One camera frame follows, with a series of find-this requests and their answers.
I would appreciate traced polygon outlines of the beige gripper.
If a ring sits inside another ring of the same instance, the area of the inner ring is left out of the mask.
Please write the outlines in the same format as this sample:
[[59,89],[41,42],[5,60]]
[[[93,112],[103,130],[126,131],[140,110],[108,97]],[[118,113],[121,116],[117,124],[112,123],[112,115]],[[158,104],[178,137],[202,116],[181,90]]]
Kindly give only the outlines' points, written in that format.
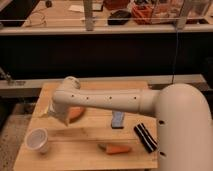
[[65,126],[69,124],[68,119],[69,105],[51,101],[48,107],[43,111],[42,117],[54,117]]

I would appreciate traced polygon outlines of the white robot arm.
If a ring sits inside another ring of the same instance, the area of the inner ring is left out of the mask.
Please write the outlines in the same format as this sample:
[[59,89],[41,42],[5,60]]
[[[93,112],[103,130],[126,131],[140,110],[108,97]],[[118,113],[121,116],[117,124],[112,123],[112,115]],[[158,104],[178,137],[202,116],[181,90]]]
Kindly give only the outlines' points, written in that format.
[[69,76],[53,92],[47,113],[63,122],[76,106],[154,117],[158,171],[213,171],[213,118],[205,96],[192,85],[86,90]]

